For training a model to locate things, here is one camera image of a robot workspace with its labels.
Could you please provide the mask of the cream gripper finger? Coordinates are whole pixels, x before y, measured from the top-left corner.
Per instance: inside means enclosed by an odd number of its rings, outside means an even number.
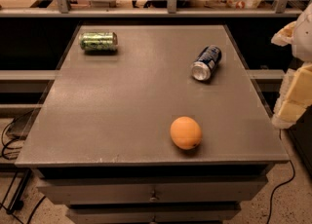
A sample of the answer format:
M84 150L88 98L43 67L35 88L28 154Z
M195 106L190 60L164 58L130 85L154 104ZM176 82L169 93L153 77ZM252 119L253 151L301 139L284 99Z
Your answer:
M312 63L304 63L296 70L288 69L279 94L272 124L277 129L288 129L312 105Z
M280 29L271 39L271 43L277 46L284 47L293 41L293 31L295 27L295 21L284 26Z

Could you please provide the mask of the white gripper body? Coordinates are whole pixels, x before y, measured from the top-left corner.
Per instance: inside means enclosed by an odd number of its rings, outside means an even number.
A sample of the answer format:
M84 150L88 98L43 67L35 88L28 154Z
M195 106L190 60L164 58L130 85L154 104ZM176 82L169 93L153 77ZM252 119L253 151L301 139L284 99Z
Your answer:
M312 4L307 6L295 23L292 55L304 62L312 61Z

